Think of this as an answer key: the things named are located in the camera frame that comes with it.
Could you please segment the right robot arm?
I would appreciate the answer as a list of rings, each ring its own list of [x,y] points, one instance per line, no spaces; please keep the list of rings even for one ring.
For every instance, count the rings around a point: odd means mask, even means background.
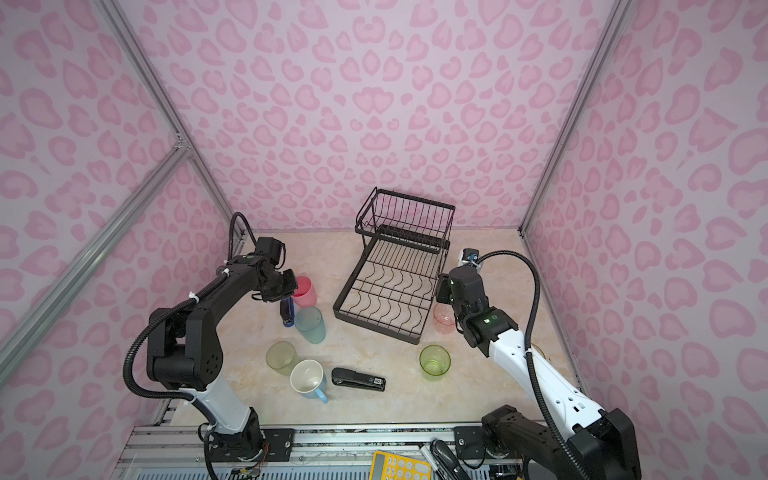
[[[641,478],[629,417],[620,409],[603,408],[540,355],[517,323],[491,306],[474,266],[441,275],[436,299],[452,307],[468,345],[510,375],[544,418],[538,423],[511,406],[500,407],[482,419],[493,440],[558,479]]]

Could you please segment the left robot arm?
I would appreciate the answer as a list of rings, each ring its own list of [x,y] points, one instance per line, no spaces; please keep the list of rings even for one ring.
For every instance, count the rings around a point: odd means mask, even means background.
[[[277,262],[263,256],[238,256],[182,304],[158,309],[150,317],[147,376],[164,387],[164,394],[190,403],[204,416],[207,426],[201,437],[208,454],[246,461],[266,454],[257,413],[220,377],[220,321],[250,293],[263,302],[280,302],[297,288],[292,270],[281,271]]]

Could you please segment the opaque pink plastic cup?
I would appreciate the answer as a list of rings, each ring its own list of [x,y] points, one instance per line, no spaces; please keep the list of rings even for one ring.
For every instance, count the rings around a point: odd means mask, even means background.
[[[298,276],[297,289],[292,296],[293,302],[300,308],[315,307],[317,304],[317,294],[314,284],[307,276]]]

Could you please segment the teal textured cup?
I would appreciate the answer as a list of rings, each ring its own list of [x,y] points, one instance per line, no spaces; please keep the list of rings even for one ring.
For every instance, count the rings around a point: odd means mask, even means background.
[[[295,315],[294,327],[311,344],[320,344],[325,340],[324,318],[317,307],[301,308]]]

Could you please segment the clear pink plastic cup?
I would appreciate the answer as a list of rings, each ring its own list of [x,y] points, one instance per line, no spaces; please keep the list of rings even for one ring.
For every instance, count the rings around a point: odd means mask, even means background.
[[[432,315],[434,327],[438,333],[448,335],[456,331],[454,312],[450,305],[436,303]]]

